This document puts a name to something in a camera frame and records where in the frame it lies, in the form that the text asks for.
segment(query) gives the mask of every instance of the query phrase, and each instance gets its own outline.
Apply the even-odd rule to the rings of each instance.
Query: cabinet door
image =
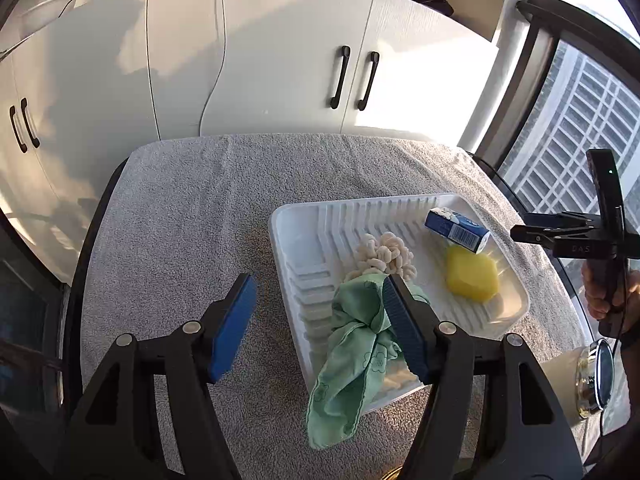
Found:
[[[339,132],[371,1],[223,0],[225,59],[200,134]]]
[[[92,0],[14,51],[18,97],[57,196],[84,239],[113,170],[158,140],[146,61],[146,0]]]
[[[12,56],[0,61],[0,208],[38,259],[71,283],[82,242],[73,241],[77,228],[60,207],[24,126],[12,63]]]
[[[148,0],[147,41],[160,138],[197,137],[222,68],[222,0]]]
[[[372,61],[380,54],[364,110]],[[497,49],[450,18],[410,0],[373,0],[343,133],[428,137],[455,146]]]

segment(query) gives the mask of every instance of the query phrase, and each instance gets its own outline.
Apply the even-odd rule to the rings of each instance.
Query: white tray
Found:
[[[529,310],[529,295],[502,251],[490,238],[482,251],[498,267],[500,289],[485,304],[451,294],[445,284],[448,242],[424,227],[429,209],[445,206],[481,223],[456,194],[430,194],[287,204],[271,215],[270,235],[291,334],[306,387],[314,386],[326,359],[331,302],[345,274],[356,269],[354,254],[365,233],[392,231],[415,255],[419,285],[440,320],[467,333],[501,338]],[[385,383],[366,411],[376,410],[421,387],[405,365],[389,362]]]

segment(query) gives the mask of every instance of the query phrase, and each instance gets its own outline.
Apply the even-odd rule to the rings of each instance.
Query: metal screw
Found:
[[[185,334],[195,334],[200,331],[200,324],[197,321],[188,321],[182,326]]]
[[[438,330],[443,334],[451,335],[456,333],[456,326],[450,321],[443,321],[438,325]]]
[[[116,345],[118,346],[128,346],[133,341],[131,334],[120,334],[116,339]]]
[[[524,343],[524,341],[518,334],[509,334],[507,336],[507,343],[509,343],[511,346],[522,346],[522,343]]]

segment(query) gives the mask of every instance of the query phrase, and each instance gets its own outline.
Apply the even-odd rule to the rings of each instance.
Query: blue box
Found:
[[[482,251],[491,235],[489,229],[448,207],[431,209],[424,225],[473,253]]]

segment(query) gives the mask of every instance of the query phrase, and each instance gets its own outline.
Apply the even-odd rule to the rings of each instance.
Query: window frame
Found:
[[[516,8],[529,21],[529,33],[502,101],[476,150],[494,168],[502,165],[533,110],[560,40],[590,56],[640,95],[640,49],[623,34],[562,0],[521,0]]]

